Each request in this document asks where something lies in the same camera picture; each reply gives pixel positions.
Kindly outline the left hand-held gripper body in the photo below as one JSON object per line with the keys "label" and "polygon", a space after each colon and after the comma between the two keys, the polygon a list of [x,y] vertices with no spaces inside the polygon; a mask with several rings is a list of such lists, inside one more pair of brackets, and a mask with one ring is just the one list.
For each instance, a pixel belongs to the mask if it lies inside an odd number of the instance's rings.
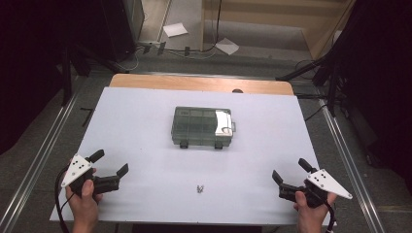
{"label": "left hand-held gripper body", "polygon": [[74,192],[79,197],[82,196],[82,187],[86,180],[93,181],[94,195],[119,189],[120,178],[117,176],[117,174],[103,178],[94,176],[92,164],[93,163],[86,161],[86,157],[82,157],[78,153],[75,154],[67,168],[61,186],[69,186],[72,192]]}

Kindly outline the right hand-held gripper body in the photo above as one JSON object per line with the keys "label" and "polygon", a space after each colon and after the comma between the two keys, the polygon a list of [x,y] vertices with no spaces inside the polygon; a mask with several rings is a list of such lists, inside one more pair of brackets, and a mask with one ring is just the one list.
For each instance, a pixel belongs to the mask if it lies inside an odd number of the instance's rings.
{"label": "right hand-held gripper body", "polygon": [[334,193],[346,199],[353,198],[353,195],[325,169],[308,169],[308,176],[304,183],[305,186],[293,186],[284,183],[282,178],[278,177],[279,197],[295,202],[295,193],[302,191],[310,208],[323,205],[327,201],[329,193]]}

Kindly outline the clear grey compartment box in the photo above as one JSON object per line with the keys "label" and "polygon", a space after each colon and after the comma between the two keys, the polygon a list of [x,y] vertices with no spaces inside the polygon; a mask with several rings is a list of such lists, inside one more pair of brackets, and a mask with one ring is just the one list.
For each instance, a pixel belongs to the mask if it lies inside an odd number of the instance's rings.
{"label": "clear grey compartment box", "polygon": [[234,123],[230,109],[176,107],[171,137],[181,149],[208,146],[222,150],[231,144]]}

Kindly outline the person's right hand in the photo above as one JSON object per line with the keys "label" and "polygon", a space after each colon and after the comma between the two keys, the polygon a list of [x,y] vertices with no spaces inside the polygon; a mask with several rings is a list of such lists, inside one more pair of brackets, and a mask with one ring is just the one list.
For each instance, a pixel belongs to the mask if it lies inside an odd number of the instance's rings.
{"label": "person's right hand", "polygon": [[326,205],[319,206],[315,209],[307,205],[306,196],[302,191],[295,193],[296,202],[293,207],[298,212],[298,221],[296,224],[297,232],[299,228],[322,228],[328,208]]}

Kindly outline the person's left hand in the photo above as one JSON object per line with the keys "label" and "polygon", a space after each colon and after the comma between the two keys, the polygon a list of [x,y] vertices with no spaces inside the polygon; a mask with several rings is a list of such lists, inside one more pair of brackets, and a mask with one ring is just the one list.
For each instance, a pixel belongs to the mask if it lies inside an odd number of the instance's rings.
{"label": "person's left hand", "polygon": [[98,223],[98,203],[102,200],[103,195],[93,196],[94,183],[92,180],[86,180],[82,187],[82,196],[74,194],[69,186],[65,188],[66,198],[69,199],[69,207],[74,217],[74,225],[91,225]]}

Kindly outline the black angled bar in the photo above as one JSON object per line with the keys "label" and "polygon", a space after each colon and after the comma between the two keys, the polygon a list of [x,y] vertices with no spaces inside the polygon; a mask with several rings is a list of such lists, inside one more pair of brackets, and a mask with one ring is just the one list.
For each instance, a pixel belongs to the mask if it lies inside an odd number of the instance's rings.
{"label": "black angled bar", "polygon": [[87,124],[89,123],[89,121],[90,121],[93,113],[94,113],[94,109],[93,109],[93,108],[84,108],[84,107],[81,107],[80,110],[87,112],[86,119],[84,120],[84,122],[83,122],[83,124],[82,124],[82,127],[86,127]]}

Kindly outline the white table board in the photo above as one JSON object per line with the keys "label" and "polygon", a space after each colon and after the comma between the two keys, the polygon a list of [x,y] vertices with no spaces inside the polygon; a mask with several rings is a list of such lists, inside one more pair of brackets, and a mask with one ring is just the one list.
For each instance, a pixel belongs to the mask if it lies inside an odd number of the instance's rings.
{"label": "white table board", "polygon": [[[231,144],[222,150],[174,145],[178,106],[230,109]],[[318,164],[293,95],[107,87],[78,152],[97,150],[105,151],[95,164],[98,175],[129,168],[119,190],[99,204],[100,220],[114,222],[293,224],[296,212],[279,197],[272,171],[301,185],[307,174],[298,160]]]}

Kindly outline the black metal stand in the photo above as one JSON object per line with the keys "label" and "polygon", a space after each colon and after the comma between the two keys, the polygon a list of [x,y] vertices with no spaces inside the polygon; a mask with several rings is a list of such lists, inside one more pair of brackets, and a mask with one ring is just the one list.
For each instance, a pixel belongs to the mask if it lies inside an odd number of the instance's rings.
{"label": "black metal stand", "polygon": [[329,113],[334,117],[335,116],[335,100],[336,92],[338,87],[338,78],[339,78],[339,61],[334,58],[332,55],[324,55],[319,59],[312,60],[303,67],[283,76],[276,78],[276,81],[279,82],[289,82],[292,79],[297,78],[304,73],[307,73],[311,70],[317,68],[317,72],[312,78],[312,84],[314,86],[321,86],[328,82],[328,90],[326,96],[326,108]]}
{"label": "black metal stand", "polygon": [[121,68],[119,65],[115,65],[113,62],[104,59],[83,45],[67,43],[61,52],[63,89],[62,106],[66,106],[73,96],[71,66],[74,66],[77,73],[81,76],[88,76],[90,73],[90,67],[86,62],[86,57],[95,60],[100,65],[111,70],[114,74],[128,74],[128,71],[125,68]]}

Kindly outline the wooden table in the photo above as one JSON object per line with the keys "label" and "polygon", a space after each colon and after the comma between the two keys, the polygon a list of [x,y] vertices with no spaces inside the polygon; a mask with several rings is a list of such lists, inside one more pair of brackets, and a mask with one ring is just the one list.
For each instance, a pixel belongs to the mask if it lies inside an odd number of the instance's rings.
{"label": "wooden table", "polygon": [[292,85],[278,81],[255,81],[233,78],[158,74],[115,74],[109,87],[135,87],[173,90],[196,90],[293,95]]}

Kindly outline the power strip with plugs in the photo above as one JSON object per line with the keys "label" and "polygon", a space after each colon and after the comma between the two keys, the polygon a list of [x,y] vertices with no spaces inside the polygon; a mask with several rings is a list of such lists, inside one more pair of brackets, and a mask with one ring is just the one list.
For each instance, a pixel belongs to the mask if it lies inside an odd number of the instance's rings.
{"label": "power strip with plugs", "polygon": [[151,50],[156,50],[157,55],[162,55],[165,51],[166,43],[155,43],[155,42],[138,42],[137,48],[143,50],[143,54],[149,53]]}

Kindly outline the black cabinet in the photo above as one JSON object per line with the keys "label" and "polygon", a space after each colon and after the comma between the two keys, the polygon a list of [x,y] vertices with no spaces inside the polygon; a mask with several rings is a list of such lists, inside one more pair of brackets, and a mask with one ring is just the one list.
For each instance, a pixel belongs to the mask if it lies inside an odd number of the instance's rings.
{"label": "black cabinet", "polygon": [[142,0],[100,0],[108,31],[109,57],[124,61],[136,51],[145,14]]}

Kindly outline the white paper sheet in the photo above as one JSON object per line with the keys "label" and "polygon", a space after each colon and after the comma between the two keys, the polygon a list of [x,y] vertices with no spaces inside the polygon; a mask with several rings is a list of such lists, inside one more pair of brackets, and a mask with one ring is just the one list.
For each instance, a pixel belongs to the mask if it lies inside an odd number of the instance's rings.
{"label": "white paper sheet", "polygon": [[188,31],[186,30],[186,28],[183,26],[181,22],[170,24],[170,25],[165,25],[163,27],[163,31],[165,32],[168,38],[188,34]]}
{"label": "white paper sheet", "polygon": [[224,38],[221,41],[217,42],[216,48],[228,55],[232,55],[239,50],[239,46],[228,40],[227,38]]}

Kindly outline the metal floor rail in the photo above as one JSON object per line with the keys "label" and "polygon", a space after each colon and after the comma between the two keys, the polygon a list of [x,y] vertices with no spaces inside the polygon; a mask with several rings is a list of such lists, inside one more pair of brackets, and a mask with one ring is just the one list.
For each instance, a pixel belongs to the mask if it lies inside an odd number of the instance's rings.
{"label": "metal floor rail", "polygon": [[323,115],[325,116],[331,136],[337,146],[339,155],[346,169],[351,185],[354,189],[355,196],[360,204],[360,209],[366,220],[371,233],[386,233],[382,220],[380,219],[377,209],[362,179],[361,173],[356,166],[355,160],[349,150],[345,138],[341,132],[338,122],[329,110],[325,107],[325,100],[320,100]]}
{"label": "metal floor rail", "polygon": [[78,99],[78,94],[75,93],[69,98],[67,104],[59,109],[51,128],[39,150],[36,153],[28,171],[26,172],[22,182],[18,186],[17,191],[13,195],[8,208],[0,220],[0,233],[12,233],[12,230],[17,222],[17,219],[23,210],[30,193],[37,182],[48,158],[51,154],[53,146],[60,135],[60,132],[70,116],[70,113]]}

